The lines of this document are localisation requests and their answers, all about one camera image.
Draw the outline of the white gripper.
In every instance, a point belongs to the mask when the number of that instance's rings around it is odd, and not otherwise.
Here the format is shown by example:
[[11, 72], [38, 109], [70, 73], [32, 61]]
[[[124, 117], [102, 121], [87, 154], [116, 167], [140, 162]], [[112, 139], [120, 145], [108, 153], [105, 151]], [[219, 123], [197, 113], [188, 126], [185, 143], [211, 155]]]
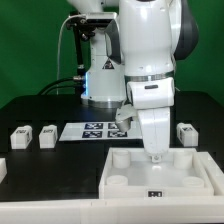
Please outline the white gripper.
[[156, 108], [138, 111], [145, 152], [153, 163], [159, 163], [170, 144], [170, 108]]

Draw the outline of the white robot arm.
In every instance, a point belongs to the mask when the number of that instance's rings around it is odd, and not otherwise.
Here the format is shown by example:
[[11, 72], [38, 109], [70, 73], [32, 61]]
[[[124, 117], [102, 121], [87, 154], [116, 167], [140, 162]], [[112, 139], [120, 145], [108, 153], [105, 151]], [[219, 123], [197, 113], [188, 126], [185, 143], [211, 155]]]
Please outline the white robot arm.
[[170, 144], [176, 62], [198, 42], [188, 0], [67, 0], [90, 39], [81, 102], [114, 108], [120, 131], [140, 125], [144, 150], [159, 162]]

